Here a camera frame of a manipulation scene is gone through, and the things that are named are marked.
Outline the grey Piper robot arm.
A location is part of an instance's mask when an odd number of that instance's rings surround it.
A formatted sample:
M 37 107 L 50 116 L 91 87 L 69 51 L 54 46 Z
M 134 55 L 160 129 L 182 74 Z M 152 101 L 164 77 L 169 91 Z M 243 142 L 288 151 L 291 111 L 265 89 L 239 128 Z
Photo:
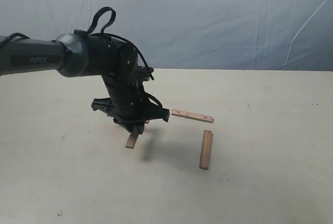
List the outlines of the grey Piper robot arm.
M 93 111 L 104 112 L 128 132 L 142 134 L 150 120 L 168 122 L 169 109 L 145 91 L 154 69 L 129 40 L 108 33 L 75 30 L 52 41 L 22 33 L 1 36 L 1 75 L 56 70 L 64 77 L 101 76 L 107 98 L 94 99 Z

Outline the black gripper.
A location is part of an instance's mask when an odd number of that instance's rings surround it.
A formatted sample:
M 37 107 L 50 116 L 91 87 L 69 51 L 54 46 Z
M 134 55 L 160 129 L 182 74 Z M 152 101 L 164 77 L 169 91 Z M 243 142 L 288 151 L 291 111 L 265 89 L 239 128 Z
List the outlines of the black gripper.
M 145 124 L 150 120 L 169 120 L 169 109 L 156 105 L 149 100 L 144 102 L 130 102 L 128 106 L 113 103 L 110 98 L 94 99 L 91 107 L 93 111 L 104 112 L 112 117 L 114 123 L 125 128 L 129 133 L 134 128 L 139 134 L 144 132 Z

